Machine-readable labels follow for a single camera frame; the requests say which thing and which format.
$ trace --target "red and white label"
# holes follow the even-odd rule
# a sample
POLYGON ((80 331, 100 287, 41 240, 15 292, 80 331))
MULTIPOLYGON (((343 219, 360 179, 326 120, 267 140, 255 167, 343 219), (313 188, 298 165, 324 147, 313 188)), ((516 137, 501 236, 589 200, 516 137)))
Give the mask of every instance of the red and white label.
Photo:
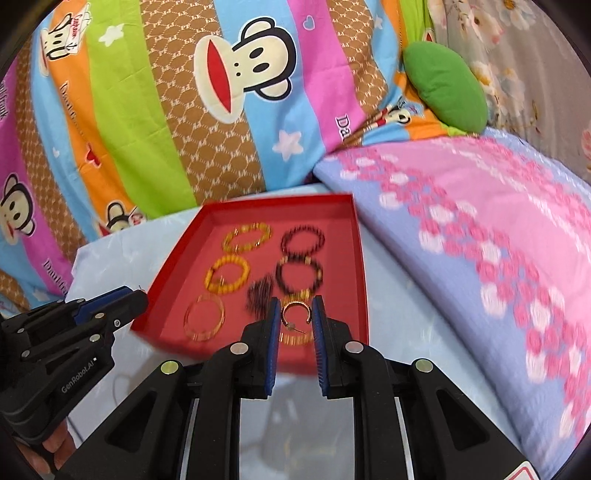
POLYGON ((523 462, 505 480, 540 480, 529 462, 523 462))

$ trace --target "metal bolt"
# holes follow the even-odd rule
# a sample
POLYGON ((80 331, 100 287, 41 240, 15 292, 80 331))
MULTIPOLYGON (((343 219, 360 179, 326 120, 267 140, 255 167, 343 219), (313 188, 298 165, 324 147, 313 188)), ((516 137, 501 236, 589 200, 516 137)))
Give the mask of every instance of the metal bolt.
POLYGON ((234 355, 244 355, 248 352, 248 345, 242 342, 234 343, 234 345, 230 347, 230 351, 234 355))
POLYGON ((164 375, 172 375, 178 370, 178 363, 174 360, 169 360, 168 362, 164 362, 160 367, 160 371, 164 375))
POLYGON ((345 345, 345 349, 349 353, 361 353, 363 352, 363 344, 359 342, 348 342, 347 345, 345 345))
POLYGON ((414 364, 418 371, 423 372, 424 374, 428 374, 430 371, 433 370, 433 364, 424 358, 417 360, 417 363, 414 364))

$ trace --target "red tray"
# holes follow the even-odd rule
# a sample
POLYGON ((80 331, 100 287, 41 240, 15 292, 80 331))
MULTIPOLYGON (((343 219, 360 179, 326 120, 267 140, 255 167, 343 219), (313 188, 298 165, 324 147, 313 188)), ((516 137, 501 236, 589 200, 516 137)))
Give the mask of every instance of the red tray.
MULTIPOLYGON (((349 194, 273 197, 204 205, 158 273, 148 292, 148 310, 133 322, 132 330, 159 348, 199 360, 207 359, 216 350, 240 340, 244 326, 256 320, 246 311, 248 286, 267 273, 275 277, 275 266, 282 257, 280 243, 283 234, 302 224, 318 227, 326 237, 324 248, 313 258, 323 267, 324 282, 317 294, 323 296, 327 314, 346 322, 355 339, 368 343, 361 239, 353 197, 349 194), (267 223, 272 228, 271 239, 256 250, 240 254, 250 264, 251 273, 239 290, 220 296, 226 320, 218 334, 206 342, 191 341, 183 329, 184 315, 189 304, 207 292, 203 280, 208 269, 219 257, 226 255, 222 250, 224 237, 237 226, 254 222, 267 223)), ((252 232, 235 240, 242 244, 257 237, 258 233, 252 232)), ((290 248, 302 249, 313 245, 315 240, 312 234, 301 233, 294 237, 290 248)), ((223 268, 227 269, 223 271, 226 278, 238 278, 241 272, 233 265, 223 268)), ((312 284, 313 274, 314 271, 305 265, 284 267, 284 278, 294 289, 312 284)), ((273 295, 283 296, 277 285, 273 295)), ((202 302, 199 306, 200 310, 195 309, 190 317, 191 327, 195 331, 213 329, 219 318, 217 307, 212 302, 202 302)), ((303 331, 310 330, 304 319, 297 319, 296 323, 303 331)), ((314 374, 313 342, 303 346, 281 343, 278 368, 284 372, 314 374)))

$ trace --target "green cushion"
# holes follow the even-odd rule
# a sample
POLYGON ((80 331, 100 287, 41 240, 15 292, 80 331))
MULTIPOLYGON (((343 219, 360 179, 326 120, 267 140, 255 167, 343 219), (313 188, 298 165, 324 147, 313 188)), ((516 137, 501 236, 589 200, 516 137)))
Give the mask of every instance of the green cushion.
POLYGON ((465 132, 482 133, 488 118, 486 97, 456 52, 433 42, 414 42, 404 50, 404 69, 439 120, 465 132))

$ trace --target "human hand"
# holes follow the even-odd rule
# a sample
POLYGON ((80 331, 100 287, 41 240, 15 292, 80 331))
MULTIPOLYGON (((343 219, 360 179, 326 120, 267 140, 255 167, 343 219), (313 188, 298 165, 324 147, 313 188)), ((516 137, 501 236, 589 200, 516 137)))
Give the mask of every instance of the human hand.
MULTIPOLYGON (((49 465, 40 455, 36 454, 28 446, 23 445, 20 442, 17 442, 17 447, 37 473, 40 475, 51 473, 49 465)), ((56 428, 56 431, 43 442, 43 448, 48 452, 53 453, 53 463, 58 470, 64 465, 64 463, 66 463, 66 460, 71 457, 72 453, 76 451, 74 439, 72 438, 72 435, 70 435, 70 432, 68 432, 65 420, 60 423, 58 428, 56 428)))

